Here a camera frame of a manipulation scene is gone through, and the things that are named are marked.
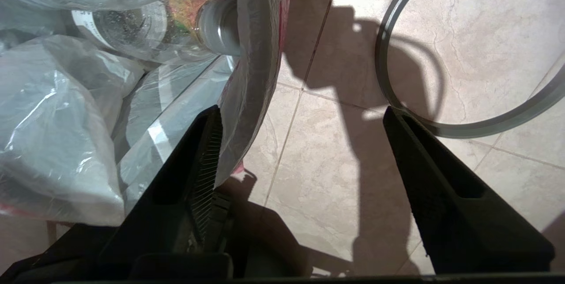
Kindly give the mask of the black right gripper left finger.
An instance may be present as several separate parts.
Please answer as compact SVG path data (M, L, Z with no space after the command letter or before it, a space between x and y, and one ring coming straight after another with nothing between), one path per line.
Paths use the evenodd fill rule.
M101 259L135 259L144 254L204 250L222 131L217 105L197 115L105 246Z

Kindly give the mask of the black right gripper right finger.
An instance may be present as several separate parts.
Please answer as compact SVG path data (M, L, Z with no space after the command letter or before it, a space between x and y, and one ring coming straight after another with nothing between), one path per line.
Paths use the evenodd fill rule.
M391 106L383 124L437 274L550 269L553 244L430 131Z

